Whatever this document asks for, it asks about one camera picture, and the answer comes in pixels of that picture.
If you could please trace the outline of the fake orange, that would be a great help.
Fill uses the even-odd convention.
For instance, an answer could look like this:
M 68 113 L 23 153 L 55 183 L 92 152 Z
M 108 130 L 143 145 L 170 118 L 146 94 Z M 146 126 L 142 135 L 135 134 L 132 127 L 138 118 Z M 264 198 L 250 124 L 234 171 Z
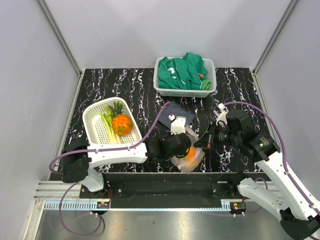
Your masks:
M 193 168 L 197 161 L 196 161 L 197 149 L 195 147 L 190 147 L 188 154 L 183 158 L 183 161 L 186 163 L 186 168 Z

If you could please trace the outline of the clear zip top bag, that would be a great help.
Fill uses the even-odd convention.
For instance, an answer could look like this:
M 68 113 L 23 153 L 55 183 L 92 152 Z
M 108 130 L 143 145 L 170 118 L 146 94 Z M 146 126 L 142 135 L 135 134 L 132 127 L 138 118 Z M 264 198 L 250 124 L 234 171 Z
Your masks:
M 191 147 L 189 148 L 188 154 L 183 158 L 177 158 L 174 156 L 171 158 L 171 162 L 181 172 L 190 173 L 199 165 L 205 156 L 205 152 L 199 147 L 194 147 L 194 144 L 199 140 L 199 138 L 189 125 L 186 126 L 186 135 L 191 141 Z

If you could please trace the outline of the fake pineapple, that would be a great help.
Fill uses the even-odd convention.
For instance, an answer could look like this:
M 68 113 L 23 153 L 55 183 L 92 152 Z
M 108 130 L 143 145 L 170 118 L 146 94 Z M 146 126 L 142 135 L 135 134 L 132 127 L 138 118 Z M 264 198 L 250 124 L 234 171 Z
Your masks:
M 124 105 L 121 102 L 114 102 L 108 108 L 111 116 L 111 127 L 119 136 L 126 136 L 132 132 L 133 122 L 129 116 L 123 112 Z

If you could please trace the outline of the fake green onion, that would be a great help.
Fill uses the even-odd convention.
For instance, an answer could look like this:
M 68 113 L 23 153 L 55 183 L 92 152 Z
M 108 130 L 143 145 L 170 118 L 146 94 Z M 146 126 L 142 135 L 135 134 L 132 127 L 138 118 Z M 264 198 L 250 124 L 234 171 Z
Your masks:
M 105 105 L 104 106 L 104 112 L 100 113 L 100 116 L 104 122 L 104 125 L 106 127 L 109 142 L 111 144 L 121 144 L 122 141 L 120 137 L 115 133 L 113 127 L 112 127 L 112 121 L 113 121 L 113 112 Z

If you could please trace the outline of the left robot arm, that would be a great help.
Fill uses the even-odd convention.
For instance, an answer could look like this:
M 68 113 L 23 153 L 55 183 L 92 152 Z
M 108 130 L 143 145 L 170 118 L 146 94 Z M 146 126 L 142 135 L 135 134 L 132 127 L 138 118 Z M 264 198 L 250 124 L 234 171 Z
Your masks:
M 172 157 L 185 157 L 192 143 L 185 133 L 167 137 L 147 137 L 124 144 L 95 144 L 77 147 L 61 157 L 62 182 L 80 183 L 95 197 L 103 198 L 108 186 L 95 168 L 120 163 L 162 163 Z

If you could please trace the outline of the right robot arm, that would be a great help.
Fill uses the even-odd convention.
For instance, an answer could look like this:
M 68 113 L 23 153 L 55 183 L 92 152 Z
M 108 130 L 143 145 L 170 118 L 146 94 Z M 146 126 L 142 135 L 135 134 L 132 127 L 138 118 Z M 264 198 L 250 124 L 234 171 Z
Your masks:
M 202 149 L 214 149 L 231 146 L 252 160 L 261 168 L 280 195 L 276 195 L 259 186 L 252 178 L 238 172 L 227 185 L 228 195 L 232 198 L 249 198 L 271 213 L 283 230 L 294 240 L 304 240 L 320 229 L 320 216 L 316 213 L 319 201 L 305 195 L 310 192 L 305 188 L 290 167 L 283 163 L 284 153 L 275 140 L 266 133 L 257 132 L 252 118 L 243 110 L 226 112 L 222 110 L 217 123 L 210 123 L 206 132 L 195 143 Z

